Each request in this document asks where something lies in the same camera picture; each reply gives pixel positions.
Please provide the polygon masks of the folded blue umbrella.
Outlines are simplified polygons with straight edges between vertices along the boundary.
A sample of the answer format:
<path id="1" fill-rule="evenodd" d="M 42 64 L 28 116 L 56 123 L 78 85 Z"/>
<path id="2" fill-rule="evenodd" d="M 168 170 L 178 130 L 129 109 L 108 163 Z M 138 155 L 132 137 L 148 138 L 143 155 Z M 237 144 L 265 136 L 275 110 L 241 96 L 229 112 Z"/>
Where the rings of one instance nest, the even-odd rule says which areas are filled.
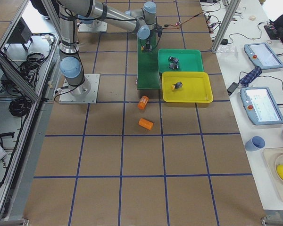
<path id="1" fill-rule="evenodd" d="M 262 73 L 262 69 L 259 66 L 256 66 L 252 71 L 246 74 L 243 78 L 240 79 L 239 83 L 243 87 L 247 87 L 250 83 L 252 83 L 260 74 Z"/>

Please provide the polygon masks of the green conveyor belt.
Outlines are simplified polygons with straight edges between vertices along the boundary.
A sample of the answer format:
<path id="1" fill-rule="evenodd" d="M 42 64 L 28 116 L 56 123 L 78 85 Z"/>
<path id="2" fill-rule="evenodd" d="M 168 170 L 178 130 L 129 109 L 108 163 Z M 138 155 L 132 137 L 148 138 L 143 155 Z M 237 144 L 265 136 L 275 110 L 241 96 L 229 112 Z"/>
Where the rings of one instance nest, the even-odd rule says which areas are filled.
<path id="1" fill-rule="evenodd" d="M 137 43 L 137 89 L 160 89 L 156 37 L 154 36 L 150 40 L 151 52 L 142 51 L 142 48 L 146 48 L 146 40 L 138 39 Z"/>

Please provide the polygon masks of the labelled orange cylinder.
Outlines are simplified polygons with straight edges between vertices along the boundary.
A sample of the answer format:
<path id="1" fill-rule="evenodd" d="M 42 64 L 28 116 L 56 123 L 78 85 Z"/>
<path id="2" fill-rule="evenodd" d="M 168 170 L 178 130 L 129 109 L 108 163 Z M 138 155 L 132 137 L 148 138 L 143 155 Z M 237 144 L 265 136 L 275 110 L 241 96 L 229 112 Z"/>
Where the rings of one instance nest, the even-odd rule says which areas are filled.
<path id="1" fill-rule="evenodd" d="M 137 107 L 141 110 L 145 109 L 147 103 L 148 103 L 149 98 L 147 96 L 142 96 L 139 100 L 139 103 Z"/>

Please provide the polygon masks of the blue teach pendant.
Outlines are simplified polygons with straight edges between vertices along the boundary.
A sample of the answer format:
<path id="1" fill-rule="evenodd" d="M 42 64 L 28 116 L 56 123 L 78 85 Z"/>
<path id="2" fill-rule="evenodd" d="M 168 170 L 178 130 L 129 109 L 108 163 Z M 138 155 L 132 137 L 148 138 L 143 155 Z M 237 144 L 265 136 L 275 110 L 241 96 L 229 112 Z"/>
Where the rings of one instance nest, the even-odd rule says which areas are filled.
<path id="1" fill-rule="evenodd" d="M 283 62 L 265 42 L 245 44 L 243 49 L 249 60 L 262 70 L 283 68 Z"/>

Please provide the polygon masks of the blue plastic cup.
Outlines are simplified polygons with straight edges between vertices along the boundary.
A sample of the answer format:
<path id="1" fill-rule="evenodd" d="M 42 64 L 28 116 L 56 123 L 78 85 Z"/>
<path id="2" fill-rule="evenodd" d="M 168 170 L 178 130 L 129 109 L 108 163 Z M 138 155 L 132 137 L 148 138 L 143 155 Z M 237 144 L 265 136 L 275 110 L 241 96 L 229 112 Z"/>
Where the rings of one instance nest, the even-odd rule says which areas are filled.
<path id="1" fill-rule="evenodd" d="M 253 152 L 264 148 L 266 145 L 265 140 L 260 136 L 254 136 L 245 143 L 246 151 Z"/>

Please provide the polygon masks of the black power adapter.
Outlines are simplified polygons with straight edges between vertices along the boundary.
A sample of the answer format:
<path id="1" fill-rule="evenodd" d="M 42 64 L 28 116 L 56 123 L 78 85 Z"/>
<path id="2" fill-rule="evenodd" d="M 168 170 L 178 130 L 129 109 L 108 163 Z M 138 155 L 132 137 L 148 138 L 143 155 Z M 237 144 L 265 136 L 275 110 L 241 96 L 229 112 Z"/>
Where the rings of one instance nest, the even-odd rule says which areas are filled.
<path id="1" fill-rule="evenodd" d="M 238 88 L 239 84 L 236 82 L 233 82 L 228 88 L 227 88 L 227 93 L 228 96 L 230 96 L 237 88 Z"/>

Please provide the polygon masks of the yellow push button switch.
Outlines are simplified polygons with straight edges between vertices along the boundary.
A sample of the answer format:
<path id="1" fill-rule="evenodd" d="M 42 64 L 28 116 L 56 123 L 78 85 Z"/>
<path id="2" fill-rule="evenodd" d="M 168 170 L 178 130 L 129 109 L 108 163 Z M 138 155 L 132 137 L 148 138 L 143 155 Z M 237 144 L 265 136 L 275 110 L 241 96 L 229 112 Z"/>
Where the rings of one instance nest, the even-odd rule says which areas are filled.
<path id="1" fill-rule="evenodd" d="M 180 89 L 183 86 L 182 82 L 177 82 L 171 85 L 171 90 Z"/>

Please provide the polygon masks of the beige plastic tray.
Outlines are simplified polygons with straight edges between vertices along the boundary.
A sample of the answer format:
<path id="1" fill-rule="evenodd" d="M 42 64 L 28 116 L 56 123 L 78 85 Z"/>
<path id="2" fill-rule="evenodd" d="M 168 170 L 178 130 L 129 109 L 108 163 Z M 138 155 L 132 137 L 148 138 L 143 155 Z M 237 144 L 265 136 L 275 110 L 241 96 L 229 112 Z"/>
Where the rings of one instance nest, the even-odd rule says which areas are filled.
<path id="1" fill-rule="evenodd" d="M 270 171 L 272 182 L 280 200 L 283 202 L 283 180 L 277 173 L 277 166 L 283 165 L 283 148 L 266 148 L 262 153 Z"/>

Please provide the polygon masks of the green plastic tray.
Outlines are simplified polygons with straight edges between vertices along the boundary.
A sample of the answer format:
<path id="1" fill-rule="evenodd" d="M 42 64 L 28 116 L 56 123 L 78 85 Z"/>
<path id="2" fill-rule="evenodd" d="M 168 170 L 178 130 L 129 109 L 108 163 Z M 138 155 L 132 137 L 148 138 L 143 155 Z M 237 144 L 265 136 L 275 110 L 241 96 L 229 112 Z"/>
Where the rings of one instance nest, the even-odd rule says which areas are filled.
<path id="1" fill-rule="evenodd" d="M 172 63 L 170 57 L 178 59 L 178 69 L 169 67 Z M 201 52 L 196 49 L 163 49 L 158 51 L 158 70 L 164 72 L 203 72 L 203 62 Z"/>

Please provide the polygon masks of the aluminium frame post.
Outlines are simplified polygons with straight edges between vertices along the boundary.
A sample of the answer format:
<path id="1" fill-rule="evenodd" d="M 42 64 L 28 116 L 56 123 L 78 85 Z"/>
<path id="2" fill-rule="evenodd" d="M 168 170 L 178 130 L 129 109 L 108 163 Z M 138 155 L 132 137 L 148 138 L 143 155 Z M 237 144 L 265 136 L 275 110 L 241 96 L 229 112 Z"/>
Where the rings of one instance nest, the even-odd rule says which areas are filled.
<path id="1" fill-rule="evenodd" d="M 217 32 L 217 35 L 214 39 L 214 42 L 212 44 L 211 51 L 212 53 L 216 53 L 218 50 L 218 47 L 221 44 L 222 39 L 224 38 L 224 35 L 228 29 L 228 26 L 230 24 L 230 21 L 232 17 L 234 16 L 238 6 L 239 6 L 240 0 L 232 0 L 226 10 L 226 13 L 224 15 L 224 18 L 221 22 L 221 26 Z"/>

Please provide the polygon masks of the yellow plastic tray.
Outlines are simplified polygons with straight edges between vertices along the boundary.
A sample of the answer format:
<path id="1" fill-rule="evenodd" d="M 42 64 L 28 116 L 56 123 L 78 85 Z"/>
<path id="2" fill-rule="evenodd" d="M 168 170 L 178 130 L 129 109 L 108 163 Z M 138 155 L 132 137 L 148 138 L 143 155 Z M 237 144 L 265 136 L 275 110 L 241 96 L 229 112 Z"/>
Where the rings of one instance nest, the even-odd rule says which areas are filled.
<path id="1" fill-rule="evenodd" d="M 171 85 L 182 82 L 180 89 L 171 90 Z M 211 103 L 213 94 L 206 72 L 162 73 L 163 100 L 170 103 Z"/>

